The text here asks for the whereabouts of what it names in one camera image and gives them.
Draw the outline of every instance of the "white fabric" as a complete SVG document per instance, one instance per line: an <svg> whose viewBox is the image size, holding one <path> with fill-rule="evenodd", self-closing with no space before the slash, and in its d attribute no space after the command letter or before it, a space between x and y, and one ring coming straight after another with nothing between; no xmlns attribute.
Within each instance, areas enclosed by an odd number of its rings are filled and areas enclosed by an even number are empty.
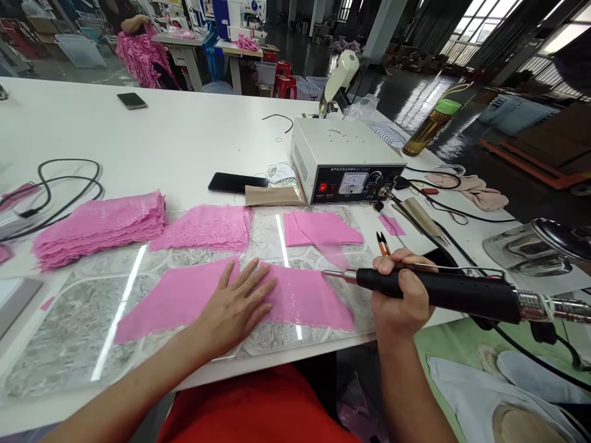
<svg viewBox="0 0 591 443"><path fill-rule="evenodd" d="M428 357L427 363L468 443L494 443L492 417L500 405L535 413L568 442L585 442L556 406L482 370L437 357Z"/></svg>
<svg viewBox="0 0 591 443"><path fill-rule="evenodd" d="M279 163L277 165L277 170L275 171L275 174L273 174L269 178L269 181L272 184L275 184L277 182L280 182L281 180L285 180L286 178L295 177L295 175L296 175L296 173L294 172L293 169L291 169L285 163Z"/></svg>
<svg viewBox="0 0 591 443"><path fill-rule="evenodd" d="M544 357L541 360L554 366ZM515 351L503 351L497 358L497 366L515 386L550 403L591 404L583 390L541 367L525 355Z"/></svg>

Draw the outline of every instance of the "sewing machine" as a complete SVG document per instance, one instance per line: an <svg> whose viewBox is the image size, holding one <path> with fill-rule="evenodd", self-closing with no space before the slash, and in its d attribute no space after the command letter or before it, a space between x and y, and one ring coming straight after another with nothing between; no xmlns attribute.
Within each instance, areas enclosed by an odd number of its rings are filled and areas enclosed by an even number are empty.
<svg viewBox="0 0 591 443"><path fill-rule="evenodd" d="M214 0L215 24L220 38L236 41L240 34L263 41L267 0Z"/></svg>

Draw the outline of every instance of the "red shirt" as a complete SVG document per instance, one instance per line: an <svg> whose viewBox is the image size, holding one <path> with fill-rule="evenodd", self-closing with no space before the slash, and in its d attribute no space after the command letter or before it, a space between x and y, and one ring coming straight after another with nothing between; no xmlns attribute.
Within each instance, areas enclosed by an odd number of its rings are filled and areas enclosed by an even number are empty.
<svg viewBox="0 0 591 443"><path fill-rule="evenodd" d="M158 443L359 440L324 411L292 365L178 393Z"/></svg>

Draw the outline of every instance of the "person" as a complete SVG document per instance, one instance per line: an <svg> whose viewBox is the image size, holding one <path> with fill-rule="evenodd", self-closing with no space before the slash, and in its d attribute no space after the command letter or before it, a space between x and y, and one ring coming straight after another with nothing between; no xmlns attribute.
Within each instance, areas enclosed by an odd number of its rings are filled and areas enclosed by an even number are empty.
<svg viewBox="0 0 591 443"><path fill-rule="evenodd" d="M434 265L406 249L377 257L373 265L388 275L395 266L414 263ZM269 269L267 265L253 273L257 264L258 259L253 260L229 282L234 266L230 263L194 323L58 425L42 443L127 442L155 403L204 364L240 344L273 308L265 297L276 282L259 285ZM400 271L399 279L402 300L375 291L371 295L388 432L395 442L457 443L414 344L414 334L432 313L427 291L408 268ZM191 395L193 389L197 395ZM193 389L178 393L160 443L358 441L328 417L291 365Z"/></svg>
<svg viewBox="0 0 591 443"><path fill-rule="evenodd" d="M98 3L118 35L117 55L126 62L127 69L140 86L155 87L151 80L157 79L163 89L188 90L183 71L174 64L170 52L165 51L160 43L153 42L151 36L146 36L147 26L151 28L148 16L136 13L129 0L98 0ZM134 44L138 38L141 43ZM142 60L138 60L136 52L143 54ZM149 66L142 65L144 58L150 62Z"/></svg>

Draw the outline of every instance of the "hand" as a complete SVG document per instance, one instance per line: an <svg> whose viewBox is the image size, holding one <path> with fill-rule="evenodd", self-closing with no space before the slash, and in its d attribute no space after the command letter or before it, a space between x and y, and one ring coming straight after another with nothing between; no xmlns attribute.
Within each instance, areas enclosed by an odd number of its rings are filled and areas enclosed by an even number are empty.
<svg viewBox="0 0 591 443"><path fill-rule="evenodd" d="M255 258L236 280L228 283L234 268L234 262L231 262L201 315L183 331L189 340L197 343L197 360L206 360L199 363L205 364L242 343L272 309L271 304L262 302L275 287L276 279L257 287L269 272L269 266L265 265L252 274L258 264L259 259Z"/></svg>
<svg viewBox="0 0 591 443"><path fill-rule="evenodd" d="M389 275L394 268L412 267L415 263L434 265L431 260L415 255L408 249L398 249L389 257L376 257L374 269L382 275ZM437 268L421 266L420 269L437 272ZM402 269L398 273L398 282L404 294L403 299L386 297L378 291L371 294L371 309L381 349L391 349L401 342L412 341L414 334L433 313L425 286L410 269Z"/></svg>

